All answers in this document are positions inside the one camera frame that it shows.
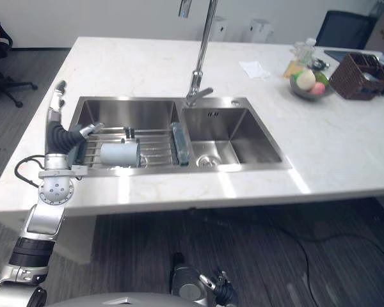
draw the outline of white fruit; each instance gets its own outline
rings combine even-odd
[[[316,83],[316,77],[313,74],[313,71],[306,70],[298,76],[296,83],[300,89],[308,91],[311,90]]]

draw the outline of fruit bowl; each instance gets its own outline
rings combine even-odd
[[[296,78],[294,75],[290,76],[290,86],[292,88],[293,93],[295,93],[297,96],[300,96],[301,98],[304,98],[307,100],[317,100],[317,99],[320,99],[323,97],[327,97],[334,92],[333,88],[329,84],[326,85],[326,90],[321,95],[313,94],[313,93],[310,93],[308,91],[302,90],[297,85]]]

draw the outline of white wall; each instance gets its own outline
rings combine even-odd
[[[0,21],[14,47],[70,47],[77,36],[196,40],[208,0],[194,0],[189,19],[180,0],[0,0]],[[276,43],[316,37],[327,10],[368,14],[376,0],[220,0],[226,40],[238,42],[253,18],[269,20]]]

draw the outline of chair leg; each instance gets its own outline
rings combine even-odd
[[[31,88],[33,90],[37,90],[38,89],[38,86],[35,85],[34,83],[32,82],[14,82],[14,83],[4,83],[3,84],[3,87],[4,88],[15,88],[15,87],[18,87],[18,86],[31,86]]]
[[[5,78],[4,75],[0,72],[0,92],[3,92],[8,98],[14,101],[16,107],[22,107],[23,103],[16,100],[13,95],[7,91],[7,88],[14,88],[18,86],[31,86],[33,90],[38,89],[38,86],[32,82],[14,82],[11,77]]]
[[[16,107],[23,107],[23,103],[21,101],[16,100],[16,98],[13,97],[12,94],[10,94],[8,91],[6,91],[5,88],[2,89],[2,92],[10,99],[14,101],[14,104]]]

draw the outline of pink fruit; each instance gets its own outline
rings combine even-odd
[[[326,90],[326,86],[322,82],[316,82],[309,91],[311,94],[321,95]]]

